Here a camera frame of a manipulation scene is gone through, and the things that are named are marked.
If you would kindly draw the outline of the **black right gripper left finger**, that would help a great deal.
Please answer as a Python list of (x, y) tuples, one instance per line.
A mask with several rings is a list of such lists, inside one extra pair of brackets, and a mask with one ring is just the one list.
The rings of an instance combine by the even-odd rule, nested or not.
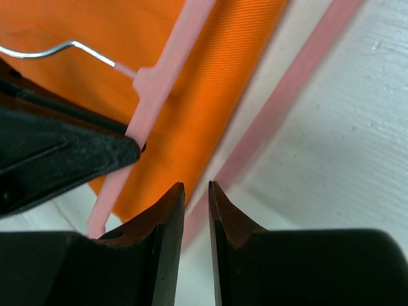
[(68, 231), (1, 234), (2, 305), (173, 305), (184, 185), (98, 239)]

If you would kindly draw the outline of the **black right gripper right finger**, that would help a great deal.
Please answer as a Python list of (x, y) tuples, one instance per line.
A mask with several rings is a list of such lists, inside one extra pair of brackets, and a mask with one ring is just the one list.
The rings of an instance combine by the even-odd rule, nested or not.
[(217, 305), (406, 305), (407, 260), (377, 229), (270, 231), (208, 186)]

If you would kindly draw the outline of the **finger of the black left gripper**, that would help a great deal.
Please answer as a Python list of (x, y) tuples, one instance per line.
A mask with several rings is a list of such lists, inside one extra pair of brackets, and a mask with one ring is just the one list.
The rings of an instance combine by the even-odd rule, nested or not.
[(1, 63), (1, 217), (30, 210), (139, 160), (125, 125)]

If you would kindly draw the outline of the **pink clothes hanger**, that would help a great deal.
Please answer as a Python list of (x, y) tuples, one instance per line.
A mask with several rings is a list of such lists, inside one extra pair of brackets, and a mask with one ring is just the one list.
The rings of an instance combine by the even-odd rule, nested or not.
[[(2, 47), (1, 53), (19, 59), (40, 59), (66, 48), (76, 47), (132, 78), (133, 88), (139, 95), (140, 102), (131, 118), (126, 135), (136, 140), (138, 145), (144, 145), (214, 4), (214, 1), (186, 1), (156, 65), (141, 68), (138, 71), (112, 61), (75, 40), (42, 52), (23, 53)], [(361, 5), (362, 1), (331, 2), (268, 100), (215, 176), (216, 181), (223, 187), (228, 188), (232, 185), (260, 146), (270, 137)], [(99, 238), (105, 233), (105, 224), (131, 169), (131, 166), (127, 166), (107, 175), (88, 219), (89, 237)]]

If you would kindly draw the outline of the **orange trousers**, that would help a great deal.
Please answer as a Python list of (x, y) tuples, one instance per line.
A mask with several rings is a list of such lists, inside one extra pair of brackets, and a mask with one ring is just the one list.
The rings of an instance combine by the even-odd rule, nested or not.
[[(133, 70), (155, 65), (182, 1), (2, 1), (1, 45), (38, 52), (78, 40)], [(128, 221), (176, 182), (190, 196), (286, 6), (217, 1), (120, 194)], [(22, 76), (68, 101), (127, 124), (138, 96), (130, 79), (79, 50), (39, 61), (7, 58)]]

